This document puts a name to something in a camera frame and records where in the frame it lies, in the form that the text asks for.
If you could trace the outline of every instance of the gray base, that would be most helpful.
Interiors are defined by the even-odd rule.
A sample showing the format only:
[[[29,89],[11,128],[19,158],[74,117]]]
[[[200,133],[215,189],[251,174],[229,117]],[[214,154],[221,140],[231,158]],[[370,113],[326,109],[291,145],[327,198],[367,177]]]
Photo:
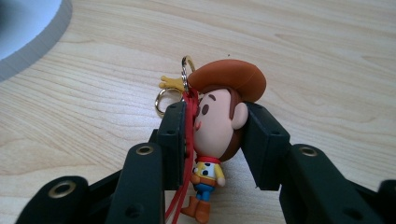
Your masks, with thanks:
[[[47,53],[71,16],[71,0],[0,0],[0,81]]]

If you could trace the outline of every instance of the woody keychain figure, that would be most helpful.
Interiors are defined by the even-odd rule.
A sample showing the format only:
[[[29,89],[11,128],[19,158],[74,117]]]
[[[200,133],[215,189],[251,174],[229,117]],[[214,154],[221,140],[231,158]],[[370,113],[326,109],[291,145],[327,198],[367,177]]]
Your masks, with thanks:
[[[204,95],[199,103],[196,100],[196,106],[190,105],[191,109],[196,110],[192,113],[191,120],[186,120],[192,122],[192,130],[187,129],[186,123],[186,145],[189,147],[187,135],[191,131],[191,146],[196,153],[196,164],[190,174],[190,182],[196,195],[190,196],[189,205],[181,208],[180,212],[194,217],[199,223],[207,223],[210,194],[216,187],[223,187],[226,183],[220,163],[232,158],[241,145],[243,127],[248,119],[248,108],[244,102],[259,100],[265,91],[266,81],[260,69],[251,63],[220,60],[195,71],[189,57],[183,60],[189,60],[192,70],[187,79],[184,77],[183,82],[181,78],[162,77],[164,82],[160,87],[181,91],[183,86],[184,95],[188,96],[185,91],[190,93],[190,97],[193,95],[197,98],[197,92]],[[182,201],[185,193],[180,195]]]

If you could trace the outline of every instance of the light wooden desk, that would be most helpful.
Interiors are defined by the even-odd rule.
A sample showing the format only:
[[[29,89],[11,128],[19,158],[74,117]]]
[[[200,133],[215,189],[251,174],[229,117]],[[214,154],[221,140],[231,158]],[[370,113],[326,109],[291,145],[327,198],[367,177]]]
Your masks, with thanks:
[[[73,5],[61,41],[0,83],[0,223],[13,223],[56,177],[93,183],[119,170],[159,127],[160,76],[178,77],[186,54],[197,67],[257,64],[268,81],[258,104],[293,144],[322,149],[369,189],[396,178],[395,1]],[[255,189],[241,152],[223,167],[227,186],[211,197],[211,223],[285,222],[278,193]]]

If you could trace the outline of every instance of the cartoon cowboy figure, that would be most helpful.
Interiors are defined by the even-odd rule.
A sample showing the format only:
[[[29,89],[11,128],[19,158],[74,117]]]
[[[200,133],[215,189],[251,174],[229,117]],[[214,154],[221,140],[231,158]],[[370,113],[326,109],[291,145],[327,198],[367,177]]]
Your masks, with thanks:
[[[209,63],[188,77],[189,84],[203,93],[193,125],[193,143],[197,154],[191,183],[197,191],[181,213],[200,223],[209,220],[209,197],[216,186],[225,185],[220,163],[240,148],[243,126],[248,119],[244,101],[262,97],[264,74],[251,63],[221,60]]]

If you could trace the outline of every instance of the wood grain surface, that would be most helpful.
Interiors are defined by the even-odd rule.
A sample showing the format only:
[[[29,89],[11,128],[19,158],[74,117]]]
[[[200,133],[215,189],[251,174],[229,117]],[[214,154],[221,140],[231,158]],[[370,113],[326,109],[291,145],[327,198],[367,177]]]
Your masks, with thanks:
[[[60,42],[0,82],[0,223],[15,222],[56,177],[91,184],[118,171],[159,127],[160,76],[178,77],[187,54],[196,67],[256,64],[268,82],[258,104],[293,144],[320,148],[369,189],[396,178],[394,0],[75,0],[73,8]],[[223,170],[210,223],[285,223],[278,192],[255,188],[241,152]]]

